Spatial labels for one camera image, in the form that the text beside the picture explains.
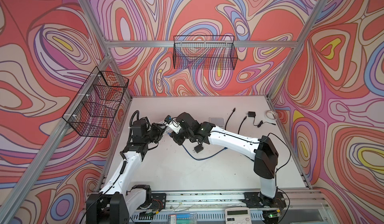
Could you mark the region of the white network switch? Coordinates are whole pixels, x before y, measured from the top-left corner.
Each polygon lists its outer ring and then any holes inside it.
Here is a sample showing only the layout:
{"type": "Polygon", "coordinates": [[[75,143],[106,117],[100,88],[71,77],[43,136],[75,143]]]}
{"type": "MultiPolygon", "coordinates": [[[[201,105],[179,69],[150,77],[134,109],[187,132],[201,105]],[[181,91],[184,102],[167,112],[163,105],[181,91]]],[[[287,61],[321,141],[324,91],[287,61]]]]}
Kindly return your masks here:
{"type": "Polygon", "coordinates": [[[168,130],[172,130],[175,134],[178,134],[182,129],[180,124],[176,121],[170,121],[168,124],[166,123],[168,130]]]}
{"type": "Polygon", "coordinates": [[[210,117],[209,118],[209,122],[212,123],[212,124],[215,124],[216,126],[219,126],[219,127],[224,127],[225,124],[226,124],[226,121],[224,118],[222,117],[210,117]]]}

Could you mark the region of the small black adapter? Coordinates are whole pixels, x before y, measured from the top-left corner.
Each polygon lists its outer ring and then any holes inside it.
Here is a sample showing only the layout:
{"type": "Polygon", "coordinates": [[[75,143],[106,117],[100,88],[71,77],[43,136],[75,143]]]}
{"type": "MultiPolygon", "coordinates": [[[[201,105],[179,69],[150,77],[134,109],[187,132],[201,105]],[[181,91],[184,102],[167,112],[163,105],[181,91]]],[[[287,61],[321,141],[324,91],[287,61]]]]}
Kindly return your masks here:
{"type": "Polygon", "coordinates": [[[267,121],[259,121],[258,123],[256,123],[256,112],[253,112],[253,111],[249,111],[247,112],[247,117],[248,118],[253,118],[253,126],[257,127],[257,128],[260,128],[263,124],[271,124],[271,125],[274,125],[276,126],[277,124],[276,123],[272,123],[272,122],[267,122],[267,121]]]}

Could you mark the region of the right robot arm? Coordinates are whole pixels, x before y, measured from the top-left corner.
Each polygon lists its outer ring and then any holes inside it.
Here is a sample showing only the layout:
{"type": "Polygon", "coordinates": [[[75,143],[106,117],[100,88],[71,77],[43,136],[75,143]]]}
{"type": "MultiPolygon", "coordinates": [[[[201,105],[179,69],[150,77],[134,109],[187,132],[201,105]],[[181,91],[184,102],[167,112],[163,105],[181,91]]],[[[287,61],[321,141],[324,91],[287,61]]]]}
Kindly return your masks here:
{"type": "Polygon", "coordinates": [[[276,197],[279,154],[268,136],[259,139],[245,137],[224,130],[213,123],[199,123],[186,112],[175,119],[167,116],[165,124],[172,130],[170,137],[180,146],[185,140],[189,140],[200,146],[203,144],[221,146],[248,157],[254,161],[254,172],[260,177],[261,195],[268,199],[276,197]]]}

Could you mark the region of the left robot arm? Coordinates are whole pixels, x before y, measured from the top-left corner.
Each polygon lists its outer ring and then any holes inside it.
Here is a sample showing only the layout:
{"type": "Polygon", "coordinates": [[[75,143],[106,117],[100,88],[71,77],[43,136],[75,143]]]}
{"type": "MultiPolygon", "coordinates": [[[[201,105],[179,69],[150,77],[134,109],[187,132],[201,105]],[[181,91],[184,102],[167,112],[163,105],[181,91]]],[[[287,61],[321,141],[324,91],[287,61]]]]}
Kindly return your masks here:
{"type": "Polygon", "coordinates": [[[152,202],[149,185],[136,185],[131,190],[129,185],[151,150],[149,144],[158,144],[167,126],[165,123],[151,124],[147,117],[140,118],[140,111],[136,110],[130,118],[129,127],[127,144],[120,151],[120,164],[99,193],[88,197],[80,224],[128,224],[136,209],[152,202]]]}

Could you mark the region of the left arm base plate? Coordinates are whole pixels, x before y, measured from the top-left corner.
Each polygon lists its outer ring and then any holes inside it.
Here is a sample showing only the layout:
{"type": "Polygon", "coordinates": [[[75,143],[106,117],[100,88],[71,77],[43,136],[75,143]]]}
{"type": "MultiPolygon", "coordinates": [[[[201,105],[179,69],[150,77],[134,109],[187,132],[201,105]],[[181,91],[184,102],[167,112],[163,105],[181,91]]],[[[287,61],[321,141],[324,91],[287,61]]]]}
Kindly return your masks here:
{"type": "Polygon", "coordinates": [[[152,203],[149,206],[150,210],[161,211],[166,207],[166,193],[152,193],[152,203]]]}

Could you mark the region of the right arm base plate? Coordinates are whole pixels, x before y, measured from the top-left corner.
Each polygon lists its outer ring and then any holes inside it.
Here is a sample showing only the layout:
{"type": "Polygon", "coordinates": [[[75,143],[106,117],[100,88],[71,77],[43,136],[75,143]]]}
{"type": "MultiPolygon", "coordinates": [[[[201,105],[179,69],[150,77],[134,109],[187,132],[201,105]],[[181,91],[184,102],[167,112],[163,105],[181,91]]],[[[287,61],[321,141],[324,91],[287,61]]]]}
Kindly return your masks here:
{"type": "Polygon", "coordinates": [[[275,208],[284,209],[287,207],[285,198],[282,192],[277,192],[274,198],[268,198],[261,194],[261,192],[246,192],[242,203],[246,204],[248,208],[275,208]]]}

